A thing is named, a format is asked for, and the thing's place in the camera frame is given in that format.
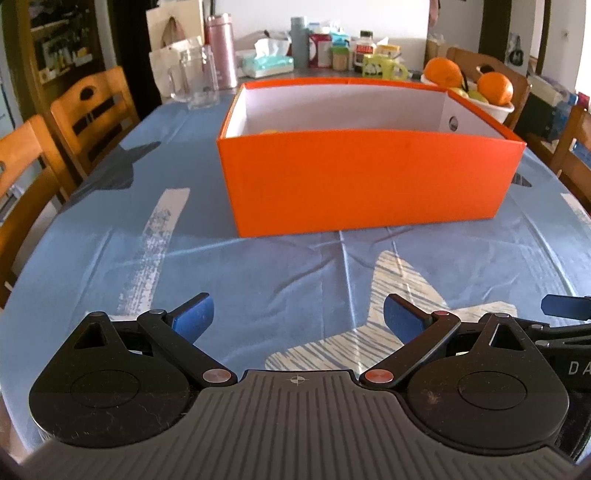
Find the blue patterned tablecloth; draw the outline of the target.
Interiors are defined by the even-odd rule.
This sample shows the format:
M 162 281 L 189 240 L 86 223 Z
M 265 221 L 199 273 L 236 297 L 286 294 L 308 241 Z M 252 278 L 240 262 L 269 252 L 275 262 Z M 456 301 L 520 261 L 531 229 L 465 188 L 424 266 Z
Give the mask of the blue patterned tablecloth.
M 92 311 L 134 319 L 206 292 L 214 321 L 197 344 L 236 373 L 362 372 L 400 346 L 391 293 L 467 321 L 539 321 L 544 296 L 589 294 L 589 219 L 531 153 L 488 221 L 239 238 L 215 145 L 227 111 L 155 110 L 24 265 L 1 317 L 1 391 L 27 450 L 41 441 L 31 386 Z

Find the wooden chair right near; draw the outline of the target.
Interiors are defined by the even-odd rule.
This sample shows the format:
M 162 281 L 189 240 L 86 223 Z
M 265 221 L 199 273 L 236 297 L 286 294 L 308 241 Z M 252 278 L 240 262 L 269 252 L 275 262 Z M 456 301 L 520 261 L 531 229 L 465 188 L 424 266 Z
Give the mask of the wooden chair right near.
M 590 213 L 591 171 L 575 155 L 573 145 L 579 143 L 590 150 L 590 123 L 590 113 L 583 106 L 574 106 L 549 164 L 587 213 Z

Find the wooden chair left near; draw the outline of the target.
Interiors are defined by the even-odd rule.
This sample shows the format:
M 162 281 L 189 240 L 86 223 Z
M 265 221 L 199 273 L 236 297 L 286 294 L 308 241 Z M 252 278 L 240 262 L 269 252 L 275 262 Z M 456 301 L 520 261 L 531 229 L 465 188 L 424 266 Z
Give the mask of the wooden chair left near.
M 41 172 L 18 198 L 1 225 L 1 304 L 5 305 L 16 283 L 14 261 L 43 209 L 56 197 L 67 200 L 76 189 L 44 118 L 35 115 L 1 139 L 1 193 L 6 194 L 35 162 Z

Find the wooden chair left far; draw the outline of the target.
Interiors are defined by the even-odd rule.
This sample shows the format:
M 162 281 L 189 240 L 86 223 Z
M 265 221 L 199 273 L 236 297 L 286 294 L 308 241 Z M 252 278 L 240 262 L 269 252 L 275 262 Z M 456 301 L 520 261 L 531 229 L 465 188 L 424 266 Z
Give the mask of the wooden chair left far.
M 50 112 L 62 145 L 83 178 L 139 124 L 120 66 L 79 80 L 51 103 Z

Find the large orange in basket right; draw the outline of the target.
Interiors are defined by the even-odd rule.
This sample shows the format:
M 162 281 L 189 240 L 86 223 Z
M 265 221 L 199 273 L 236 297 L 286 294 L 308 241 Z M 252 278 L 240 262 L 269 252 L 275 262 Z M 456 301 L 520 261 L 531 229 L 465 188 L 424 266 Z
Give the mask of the large orange in basket right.
M 496 106 L 504 106 L 512 101 L 514 87 L 510 79 L 500 72 L 488 72 L 477 81 L 477 89 Z

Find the large orange in basket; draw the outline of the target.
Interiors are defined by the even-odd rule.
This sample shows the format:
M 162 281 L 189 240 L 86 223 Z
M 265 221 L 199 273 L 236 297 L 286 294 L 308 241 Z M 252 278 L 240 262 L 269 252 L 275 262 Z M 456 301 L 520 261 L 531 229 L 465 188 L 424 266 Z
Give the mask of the large orange in basket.
M 512 101 L 514 87 L 510 79 L 500 72 L 488 72 L 477 81 L 477 89 L 496 106 L 504 106 Z
M 444 57 L 432 58 L 424 69 L 425 78 L 443 88 L 461 88 L 464 76 L 460 67 Z

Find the clear glass jar mug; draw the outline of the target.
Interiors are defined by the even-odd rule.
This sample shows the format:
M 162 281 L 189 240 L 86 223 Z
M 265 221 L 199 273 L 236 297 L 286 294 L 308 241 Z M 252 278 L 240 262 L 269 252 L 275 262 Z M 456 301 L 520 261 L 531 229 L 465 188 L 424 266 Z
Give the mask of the clear glass jar mug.
M 168 69 L 172 100 L 190 109 L 203 109 L 219 102 L 214 56 L 209 45 L 184 50 Z

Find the large orange in basket left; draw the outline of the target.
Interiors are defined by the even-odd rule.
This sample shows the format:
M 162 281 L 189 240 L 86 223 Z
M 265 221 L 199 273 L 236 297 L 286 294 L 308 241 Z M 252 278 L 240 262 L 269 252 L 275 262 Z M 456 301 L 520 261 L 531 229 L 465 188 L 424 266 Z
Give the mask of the large orange in basket left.
M 432 58 L 424 69 L 425 78 L 443 88 L 461 88 L 464 76 L 460 67 L 444 57 Z

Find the green yellow mug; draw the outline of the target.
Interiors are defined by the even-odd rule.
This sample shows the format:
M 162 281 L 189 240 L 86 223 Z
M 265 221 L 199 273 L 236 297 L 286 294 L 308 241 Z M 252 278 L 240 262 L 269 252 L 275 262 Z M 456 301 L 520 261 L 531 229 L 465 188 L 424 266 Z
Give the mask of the green yellow mug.
M 363 57 L 362 73 L 365 78 L 381 80 L 407 81 L 410 78 L 410 73 L 404 64 L 378 54 L 366 54 Z

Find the dark cap medicine bottle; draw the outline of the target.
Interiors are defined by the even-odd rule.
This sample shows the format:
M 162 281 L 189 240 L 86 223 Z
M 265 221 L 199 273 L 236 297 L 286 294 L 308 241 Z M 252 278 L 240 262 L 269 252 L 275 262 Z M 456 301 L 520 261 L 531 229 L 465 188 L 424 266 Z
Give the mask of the dark cap medicine bottle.
M 359 38 L 355 41 L 355 48 L 353 48 L 353 70 L 361 73 L 363 71 L 363 58 L 366 55 L 372 55 L 375 48 L 373 32 L 362 30 Z

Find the pink thermos bottle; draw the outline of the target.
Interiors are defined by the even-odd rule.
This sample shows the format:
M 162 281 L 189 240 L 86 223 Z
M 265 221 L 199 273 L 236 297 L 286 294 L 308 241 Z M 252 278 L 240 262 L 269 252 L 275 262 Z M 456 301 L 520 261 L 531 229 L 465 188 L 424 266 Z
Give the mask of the pink thermos bottle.
M 209 16 L 205 21 L 205 36 L 213 53 L 219 89 L 235 89 L 238 87 L 238 67 L 231 15 Z

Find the red labelled jar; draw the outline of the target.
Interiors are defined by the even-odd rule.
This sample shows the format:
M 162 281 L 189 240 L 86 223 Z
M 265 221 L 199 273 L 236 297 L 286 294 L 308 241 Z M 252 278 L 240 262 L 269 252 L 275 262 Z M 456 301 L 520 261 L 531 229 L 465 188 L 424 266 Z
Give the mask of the red labelled jar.
M 308 35 L 308 52 L 310 68 L 329 68 L 332 66 L 331 59 L 332 37 L 328 33 L 311 32 Z

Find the white paper bag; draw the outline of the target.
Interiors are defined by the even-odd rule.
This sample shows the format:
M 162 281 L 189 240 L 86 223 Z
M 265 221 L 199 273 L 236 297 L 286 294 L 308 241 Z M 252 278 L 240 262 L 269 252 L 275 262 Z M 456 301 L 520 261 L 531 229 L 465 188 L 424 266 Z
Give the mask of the white paper bag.
M 201 1 L 161 1 L 145 12 L 150 43 L 149 63 L 162 100 L 170 97 L 168 71 L 178 67 L 180 54 L 204 39 Z

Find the grey tall bottle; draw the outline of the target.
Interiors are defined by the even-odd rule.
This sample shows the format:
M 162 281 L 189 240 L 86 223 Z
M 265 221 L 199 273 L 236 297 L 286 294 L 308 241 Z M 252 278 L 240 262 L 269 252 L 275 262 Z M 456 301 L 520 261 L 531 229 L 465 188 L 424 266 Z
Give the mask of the grey tall bottle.
M 294 58 L 294 68 L 308 69 L 310 47 L 308 46 L 308 28 L 303 17 L 290 18 L 291 56 Z

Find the wooden bookshelf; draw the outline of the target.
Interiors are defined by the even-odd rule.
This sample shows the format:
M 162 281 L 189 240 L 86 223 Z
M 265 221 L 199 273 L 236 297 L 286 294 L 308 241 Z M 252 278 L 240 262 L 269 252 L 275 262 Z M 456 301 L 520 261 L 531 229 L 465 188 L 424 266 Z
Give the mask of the wooden bookshelf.
M 4 1 L 1 13 L 23 119 L 47 115 L 74 83 L 105 68 L 92 1 Z

